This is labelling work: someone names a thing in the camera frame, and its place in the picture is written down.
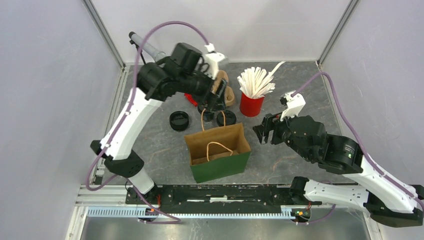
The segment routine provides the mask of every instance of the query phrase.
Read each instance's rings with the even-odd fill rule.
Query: paper bag
[[[243,124],[204,130],[201,122],[203,131],[184,136],[196,183],[243,173],[251,154]]]

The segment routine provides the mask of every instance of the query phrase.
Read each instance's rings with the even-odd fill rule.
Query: white backdrop
[[[424,1],[361,1],[323,64],[347,119],[374,160],[424,185]],[[348,136],[349,129],[342,124]],[[383,228],[423,239],[424,227]]]
[[[62,240],[121,68],[81,1],[2,1],[0,239]]]
[[[317,60],[349,0],[92,0],[123,60],[134,62],[128,33],[143,37],[166,21],[199,28],[230,61]],[[197,34],[166,26],[149,42],[170,53],[178,42],[203,51]]]

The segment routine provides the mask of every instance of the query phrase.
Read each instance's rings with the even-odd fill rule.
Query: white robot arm
[[[130,33],[131,40],[137,41],[137,37]],[[209,111],[225,108],[224,92],[227,82],[221,80],[217,89],[213,90],[219,62],[225,56],[215,52],[211,43],[206,48],[208,53],[202,54],[187,43],[178,43],[170,57],[160,56],[157,59],[157,53],[157,62],[146,63],[140,68],[136,88],[132,89],[110,131],[103,139],[91,143],[96,154],[103,152],[106,168],[111,173],[129,179],[142,194],[149,192],[155,183],[143,168],[143,160],[132,147],[162,102],[180,92],[191,94],[198,104]]]
[[[324,125],[311,116],[298,116],[306,103],[301,94],[292,96],[294,93],[281,96],[281,103],[286,107],[283,112],[267,114],[262,125],[253,127],[259,141],[266,143],[273,131],[271,144],[285,143],[307,162],[317,163],[327,172],[359,184],[355,187],[332,185],[295,177],[290,188],[295,202],[347,206],[368,213],[375,221],[391,227],[421,226],[423,212],[416,199],[423,199],[423,186],[401,182],[370,156],[372,163],[383,172],[379,174],[358,143],[345,136],[327,134]],[[396,184],[409,192],[405,193]]]

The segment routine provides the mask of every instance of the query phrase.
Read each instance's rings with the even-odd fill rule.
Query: red cup
[[[247,97],[243,92],[241,93],[240,112],[246,117],[255,117],[261,112],[262,103],[264,103],[264,96],[258,99]]]

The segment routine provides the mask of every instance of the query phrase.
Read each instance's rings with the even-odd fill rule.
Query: red object
[[[198,106],[198,103],[193,99],[193,97],[188,94],[188,93],[184,93],[185,98],[191,103],[193,104],[195,107]]]
[[[160,208],[161,207],[161,195],[157,195],[157,207]]]
[[[240,112],[246,117],[255,117],[261,112],[262,103],[264,103],[264,96],[258,99],[247,97],[241,93]]]

